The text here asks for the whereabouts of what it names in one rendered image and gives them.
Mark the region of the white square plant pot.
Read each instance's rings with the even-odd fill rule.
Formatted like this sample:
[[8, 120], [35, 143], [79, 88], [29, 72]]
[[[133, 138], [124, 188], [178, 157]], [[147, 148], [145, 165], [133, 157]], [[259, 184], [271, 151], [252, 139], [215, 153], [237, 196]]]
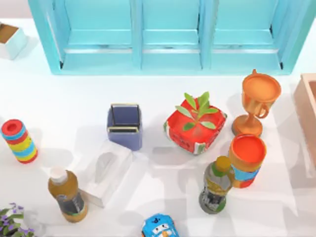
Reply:
[[27, 45], [21, 28], [0, 22], [0, 58], [13, 60]]

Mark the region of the white tissue box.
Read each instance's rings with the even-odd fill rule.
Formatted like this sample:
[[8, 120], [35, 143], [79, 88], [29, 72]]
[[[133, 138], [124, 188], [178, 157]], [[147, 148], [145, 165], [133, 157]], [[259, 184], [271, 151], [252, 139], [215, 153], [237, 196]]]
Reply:
[[93, 156], [79, 166], [79, 189], [89, 202], [104, 208], [120, 186], [132, 160], [131, 149], [105, 141]]

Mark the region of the blue square container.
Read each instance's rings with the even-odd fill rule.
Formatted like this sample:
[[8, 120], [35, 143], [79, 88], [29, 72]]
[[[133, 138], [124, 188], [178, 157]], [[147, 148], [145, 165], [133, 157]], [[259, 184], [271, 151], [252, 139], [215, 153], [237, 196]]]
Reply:
[[142, 148], [142, 113], [138, 104], [113, 103], [107, 116], [108, 139], [132, 151]]

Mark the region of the orange trophy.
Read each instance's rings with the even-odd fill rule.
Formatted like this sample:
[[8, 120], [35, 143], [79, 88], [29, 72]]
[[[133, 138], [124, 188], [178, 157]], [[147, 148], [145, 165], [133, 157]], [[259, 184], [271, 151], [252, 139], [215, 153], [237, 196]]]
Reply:
[[264, 119], [281, 94], [279, 82], [272, 76], [257, 72], [255, 69], [242, 82], [242, 106], [247, 115], [235, 118], [232, 131], [235, 136], [252, 134], [261, 136], [263, 126], [260, 119]]

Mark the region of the orange cup with coloured bands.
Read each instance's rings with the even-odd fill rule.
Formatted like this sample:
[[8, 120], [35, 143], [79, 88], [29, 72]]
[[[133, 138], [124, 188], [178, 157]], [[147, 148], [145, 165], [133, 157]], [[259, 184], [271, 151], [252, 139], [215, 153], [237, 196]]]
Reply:
[[253, 183], [266, 152], [266, 145], [261, 138], [250, 134], [235, 136], [229, 149], [231, 167], [235, 172], [235, 188], [246, 188]]

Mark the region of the stack of coloured rings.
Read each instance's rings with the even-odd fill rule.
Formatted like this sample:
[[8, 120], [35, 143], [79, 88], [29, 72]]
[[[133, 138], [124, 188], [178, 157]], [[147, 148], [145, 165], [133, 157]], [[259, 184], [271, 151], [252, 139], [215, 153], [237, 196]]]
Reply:
[[6, 121], [0, 132], [18, 162], [28, 164], [37, 158], [38, 150], [22, 121]]

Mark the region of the light blue rack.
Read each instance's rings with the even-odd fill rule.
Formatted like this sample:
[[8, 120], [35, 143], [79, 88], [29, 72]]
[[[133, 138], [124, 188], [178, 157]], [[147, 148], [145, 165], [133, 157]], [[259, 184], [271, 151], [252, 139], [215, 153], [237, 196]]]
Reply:
[[290, 74], [316, 0], [28, 0], [55, 75]]

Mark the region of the amber bottle with white cap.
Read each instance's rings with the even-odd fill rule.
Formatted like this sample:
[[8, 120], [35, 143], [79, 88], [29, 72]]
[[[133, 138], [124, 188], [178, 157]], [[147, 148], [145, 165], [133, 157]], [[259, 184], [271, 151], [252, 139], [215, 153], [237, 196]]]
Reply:
[[86, 217], [88, 206], [79, 191], [77, 176], [72, 171], [62, 167], [51, 168], [48, 190], [68, 222], [77, 223]]

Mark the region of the blue toy car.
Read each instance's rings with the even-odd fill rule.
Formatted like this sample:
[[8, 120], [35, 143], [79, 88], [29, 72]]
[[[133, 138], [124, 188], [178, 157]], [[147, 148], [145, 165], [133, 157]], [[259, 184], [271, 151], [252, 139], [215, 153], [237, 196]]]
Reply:
[[144, 220], [141, 234], [142, 237], [179, 237], [173, 219], [160, 213]]

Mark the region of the red pot with green plant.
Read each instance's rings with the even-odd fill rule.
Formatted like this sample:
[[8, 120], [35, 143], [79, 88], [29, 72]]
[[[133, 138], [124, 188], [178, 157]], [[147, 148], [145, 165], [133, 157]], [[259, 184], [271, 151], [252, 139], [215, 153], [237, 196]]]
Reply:
[[207, 151], [221, 132], [227, 114], [209, 101], [209, 92], [194, 98], [185, 93], [185, 100], [163, 124], [166, 136], [193, 155]]

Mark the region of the bottle with yellow cap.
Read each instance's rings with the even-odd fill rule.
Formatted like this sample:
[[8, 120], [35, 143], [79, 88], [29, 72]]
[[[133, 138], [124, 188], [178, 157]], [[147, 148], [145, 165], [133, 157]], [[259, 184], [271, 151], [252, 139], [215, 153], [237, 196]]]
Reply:
[[199, 195], [199, 204], [204, 212], [217, 214], [224, 209], [234, 179], [235, 172], [227, 156], [219, 156], [207, 166], [203, 176], [203, 190]]

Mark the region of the salmon-coloured shallow box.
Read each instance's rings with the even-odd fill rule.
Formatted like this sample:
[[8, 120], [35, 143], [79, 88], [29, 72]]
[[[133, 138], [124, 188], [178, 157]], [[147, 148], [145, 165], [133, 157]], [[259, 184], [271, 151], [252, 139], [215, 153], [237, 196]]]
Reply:
[[316, 172], [316, 73], [301, 74], [293, 97], [311, 166]]

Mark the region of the purple flower plant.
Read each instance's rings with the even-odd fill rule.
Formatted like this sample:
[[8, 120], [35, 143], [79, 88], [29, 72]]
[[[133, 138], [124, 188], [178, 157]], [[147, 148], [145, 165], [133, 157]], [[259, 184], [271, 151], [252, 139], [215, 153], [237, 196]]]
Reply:
[[11, 202], [10, 207], [0, 209], [0, 237], [35, 237], [34, 230], [23, 228], [18, 220], [24, 219], [24, 207]]

